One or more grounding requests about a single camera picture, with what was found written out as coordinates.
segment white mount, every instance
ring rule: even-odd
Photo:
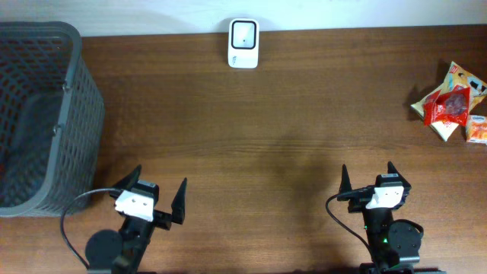
[[[123,190],[115,201],[115,210],[125,215],[152,221],[154,220],[154,199]]]
[[[254,69],[259,63],[259,22],[238,18],[228,29],[228,64],[232,68]]]
[[[366,209],[393,208],[403,198],[404,186],[375,187],[372,200],[365,206]]]

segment gray plastic basket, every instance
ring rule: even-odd
[[[0,216],[59,216],[89,190],[104,114],[73,26],[0,23]]]

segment robotic arm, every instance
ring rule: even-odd
[[[85,255],[90,274],[133,274],[137,272],[155,228],[169,231],[171,224],[182,225],[185,215],[186,178],[171,205],[172,214],[155,210],[159,186],[139,180],[142,167],[118,182],[110,191],[115,210],[125,217],[118,232],[102,230],[94,234]]]
[[[340,225],[361,239],[369,249],[374,263],[362,263],[359,268],[361,274],[415,273],[413,266],[419,263],[423,228],[408,220],[394,221],[392,213],[406,203],[410,190],[411,185],[391,162],[387,163],[387,174],[377,175],[373,186],[353,190],[349,173],[343,165],[339,193],[329,201],[335,197],[339,201],[348,201],[349,213],[362,213],[368,244],[338,221],[328,208],[327,211]],[[442,271],[416,272],[446,274]]]

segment chip bag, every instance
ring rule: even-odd
[[[480,103],[485,96],[487,95],[487,84],[483,81],[480,81],[475,75],[472,75],[470,72],[464,70],[455,62],[452,62],[450,65],[450,69],[448,70],[447,75],[444,78],[443,84],[437,87],[434,91],[430,94],[426,95],[422,100],[417,102],[416,104],[412,104],[411,107],[420,115],[421,118],[424,117],[424,110],[423,104],[426,98],[433,93],[440,91],[439,95],[446,94],[447,92],[451,92],[455,90],[455,88],[462,89],[462,88],[470,88],[470,96],[469,96],[469,112]],[[443,139],[443,141],[447,141],[450,135],[455,131],[458,127],[457,123],[452,122],[434,122],[430,125],[430,127],[438,133],[438,135]]]
[[[487,119],[484,116],[469,116],[466,123],[466,141],[487,145]]]
[[[421,117],[424,118],[425,116],[425,111],[423,109],[423,104],[425,103],[426,99],[436,93],[441,91],[441,88],[443,85],[440,85],[439,87],[435,88],[434,91],[432,91],[430,94],[426,95],[424,98],[422,98],[418,103],[412,104],[411,107],[417,112],[417,114]],[[443,141],[447,141],[448,137],[455,131],[455,129],[458,127],[457,123],[450,123],[450,122],[434,122],[431,125],[429,125],[442,139]]]
[[[469,116],[470,88],[451,91],[440,95],[440,91],[426,98],[423,109],[425,111],[425,126],[433,122],[443,121],[466,126]]]
[[[452,62],[444,78],[445,93],[462,88],[470,88],[469,112],[487,96],[487,84],[484,81]]]

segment wooden table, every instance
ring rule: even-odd
[[[107,109],[95,187],[142,164],[169,211],[188,177],[186,222],[154,233],[140,271],[328,273],[367,262],[324,203],[342,164],[359,187],[389,160],[412,184],[395,218],[425,227],[418,266],[487,271],[487,147],[465,143],[463,129],[442,142],[409,109],[452,60],[487,80],[487,26],[261,33],[253,70],[228,66],[224,33],[83,42]],[[112,204],[98,196],[67,218],[81,252],[94,232],[121,225]],[[364,235],[346,207],[331,205]],[[2,273],[84,272],[57,218],[0,228]]]

